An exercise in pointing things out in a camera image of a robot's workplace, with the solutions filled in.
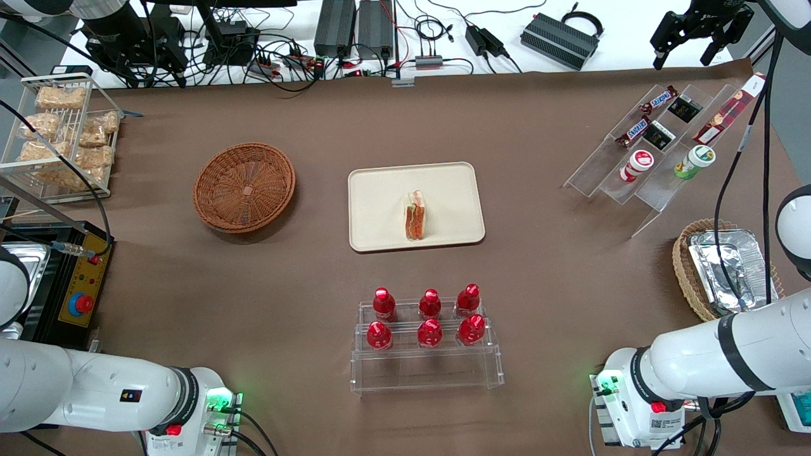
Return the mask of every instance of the bottle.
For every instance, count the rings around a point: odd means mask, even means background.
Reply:
[[[484,317],[475,313],[462,320],[457,331],[457,342],[465,346],[470,346],[484,337],[485,327]]]
[[[433,288],[425,290],[425,295],[419,300],[419,316],[423,320],[439,318],[440,310],[442,310],[440,294]]]
[[[369,324],[369,330],[366,332],[366,342],[369,342],[369,345],[374,350],[388,350],[394,345],[392,330],[385,323],[372,321]]]
[[[383,287],[375,291],[375,299],[371,302],[371,306],[375,309],[375,317],[380,321],[386,323],[394,323],[397,321],[397,308],[394,303],[394,296]]]
[[[417,329],[417,343],[421,348],[434,348],[442,340],[442,326],[439,321],[429,318]]]
[[[464,290],[459,293],[457,297],[456,306],[453,307],[453,313],[460,318],[471,316],[476,313],[478,304],[481,299],[478,296],[478,285],[471,283]]]

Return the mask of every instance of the brown table surface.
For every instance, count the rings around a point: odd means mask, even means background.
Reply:
[[[268,85],[112,92],[127,118],[105,201],[118,240],[101,297],[106,353],[207,366],[245,393],[245,410],[281,456],[589,453],[588,374],[614,350],[699,323],[681,296],[673,239],[712,217],[748,114],[702,171],[634,239],[646,215],[587,200],[566,178],[653,84],[711,92],[742,84],[746,62],[708,69],[464,76],[318,83],[292,100]],[[762,123],[723,218],[761,231]],[[285,216],[248,239],[208,230],[191,205],[201,167],[230,145],[284,151],[298,176]],[[799,186],[772,153],[772,220]],[[487,237],[466,247],[358,254],[348,242],[346,178],[358,168],[468,161]],[[70,211],[99,223],[91,204]],[[806,286],[772,237],[788,294]],[[496,325],[506,384],[486,391],[350,392],[358,301],[443,295],[477,282]],[[773,400],[724,417],[718,456],[807,455],[811,436],[779,428]],[[250,436],[258,434],[244,428]],[[37,431],[68,456],[139,454],[132,436]],[[692,452],[695,436],[686,450]],[[598,454],[648,454],[602,446]],[[240,448],[249,454],[248,448]],[[0,454],[44,454],[17,435]]]

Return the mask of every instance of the control box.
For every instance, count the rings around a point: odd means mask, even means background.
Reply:
[[[325,57],[348,55],[354,35],[354,21],[354,0],[324,0],[315,29],[315,54]]]
[[[364,60],[383,60],[394,56],[394,24],[392,24],[392,0],[371,0],[360,2],[358,10],[358,54]]]

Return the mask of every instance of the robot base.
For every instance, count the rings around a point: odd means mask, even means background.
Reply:
[[[237,428],[234,415],[210,411],[210,405],[228,401],[228,407],[241,408],[242,395],[234,394],[225,387],[222,379],[209,368],[193,368],[191,372],[200,384],[197,407],[191,418],[183,425],[177,436],[154,436],[144,432],[149,456],[234,456],[236,441],[232,437],[209,436],[203,434],[203,426],[228,424]]]
[[[595,383],[599,389],[608,388],[614,393],[597,400],[598,403],[600,399],[605,402],[622,446],[648,446],[656,450],[684,425],[684,408],[664,413],[654,413],[650,409],[650,404],[642,399],[631,380],[631,358],[636,352],[633,348],[621,348],[608,357]],[[670,444],[667,450],[680,447],[681,439]]]

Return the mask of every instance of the red button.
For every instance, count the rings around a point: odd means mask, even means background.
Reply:
[[[664,413],[665,411],[667,411],[667,406],[664,405],[664,402],[654,402],[650,404],[650,409],[654,413]]]
[[[76,310],[82,313],[88,313],[93,310],[93,298],[92,296],[81,295],[76,300]]]

